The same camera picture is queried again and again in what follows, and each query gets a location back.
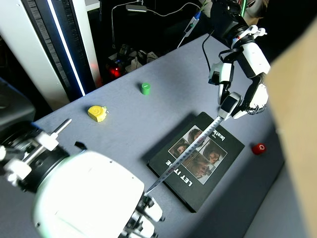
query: book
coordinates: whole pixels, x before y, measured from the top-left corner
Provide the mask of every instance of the book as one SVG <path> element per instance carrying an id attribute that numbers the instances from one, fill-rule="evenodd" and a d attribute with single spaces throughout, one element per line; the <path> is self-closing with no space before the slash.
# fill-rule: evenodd
<path id="1" fill-rule="evenodd" d="M 162 175 L 212 122 L 210 116 L 200 113 L 150 159 L 149 168 L 157 176 Z M 219 125 L 164 183 L 191 212 L 197 212 L 243 148 L 237 138 Z"/>

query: photo on book cover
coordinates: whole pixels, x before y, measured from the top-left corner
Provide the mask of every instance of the photo on book cover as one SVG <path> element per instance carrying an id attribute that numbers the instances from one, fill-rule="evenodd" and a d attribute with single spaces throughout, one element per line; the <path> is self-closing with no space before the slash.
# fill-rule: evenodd
<path id="1" fill-rule="evenodd" d="M 178 158 L 195 139 L 202 133 L 193 126 L 168 152 Z M 201 183 L 205 184 L 227 152 L 209 137 L 182 163 L 182 165 Z"/>

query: yellow object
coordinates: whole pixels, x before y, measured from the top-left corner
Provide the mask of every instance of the yellow object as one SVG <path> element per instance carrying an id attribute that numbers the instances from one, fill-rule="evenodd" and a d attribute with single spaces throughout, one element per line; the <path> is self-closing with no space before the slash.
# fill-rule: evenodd
<path id="1" fill-rule="evenodd" d="M 88 109 L 88 115 L 96 122 L 103 121 L 107 116 L 106 112 L 107 108 L 101 106 L 92 106 Z"/>

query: gray wall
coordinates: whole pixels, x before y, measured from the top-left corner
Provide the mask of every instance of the gray wall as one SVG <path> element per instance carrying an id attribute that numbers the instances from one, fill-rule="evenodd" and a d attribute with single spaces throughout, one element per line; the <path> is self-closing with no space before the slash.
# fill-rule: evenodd
<path id="1" fill-rule="evenodd" d="M 244 238 L 307 238 L 298 199 L 284 166 Z"/>

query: green cap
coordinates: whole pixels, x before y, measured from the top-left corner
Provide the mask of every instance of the green cap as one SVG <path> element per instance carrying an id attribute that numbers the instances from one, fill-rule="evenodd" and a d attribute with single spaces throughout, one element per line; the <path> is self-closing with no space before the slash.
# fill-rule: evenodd
<path id="1" fill-rule="evenodd" d="M 144 95 L 149 95 L 151 91 L 151 85 L 149 83 L 142 83 L 142 93 Z"/>

